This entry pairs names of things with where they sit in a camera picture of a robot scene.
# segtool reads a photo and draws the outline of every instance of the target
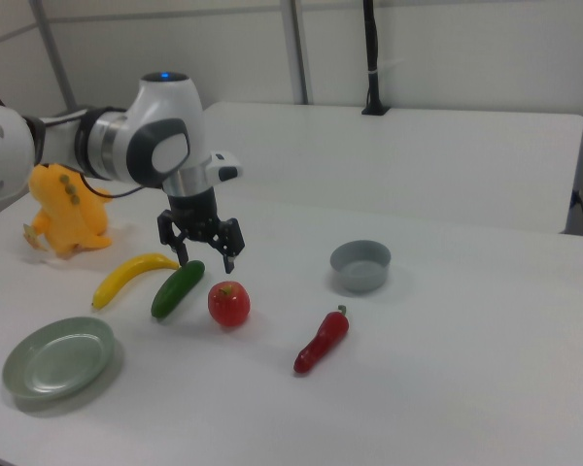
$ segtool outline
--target banana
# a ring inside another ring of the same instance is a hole
[[[120,289],[134,277],[156,269],[179,269],[179,264],[157,252],[137,255],[123,262],[104,279],[93,294],[92,306],[102,309],[119,293]]]

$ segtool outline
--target green plate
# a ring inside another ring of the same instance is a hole
[[[113,331],[93,317],[51,323],[26,337],[9,354],[2,381],[18,398],[50,400],[91,383],[115,348]]]

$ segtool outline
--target gray bowl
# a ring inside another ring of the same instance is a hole
[[[390,262],[389,249],[369,240],[346,243],[330,256],[336,279],[344,288],[354,292],[371,291],[382,286]]]

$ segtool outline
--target toy fruit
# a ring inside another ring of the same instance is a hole
[[[163,254],[151,252],[123,262],[104,279],[93,294],[93,308],[99,310],[112,301],[127,282],[134,277],[157,269],[178,269],[179,264]]]
[[[110,199],[88,190],[80,174],[57,164],[37,165],[28,187],[41,204],[31,227],[24,225],[24,238],[33,248],[41,249],[39,235],[45,235],[57,254],[77,247],[98,250],[112,244],[110,238],[102,236],[108,227],[104,203]]]
[[[171,314],[189,291],[200,282],[204,273],[205,264],[200,260],[191,260],[173,272],[155,295],[152,316],[165,318]]]
[[[249,316],[251,300],[240,283],[222,282],[210,289],[207,307],[217,323],[224,327],[236,327]]]

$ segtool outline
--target black pole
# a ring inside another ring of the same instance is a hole
[[[369,90],[367,92],[367,106],[363,115],[384,115],[389,107],[380,102],[380,88],[378,85],[378,30],[373,15],[373,0],[363,0],[362,9],[365,16],[365,44],[367,47],[367,74]]]

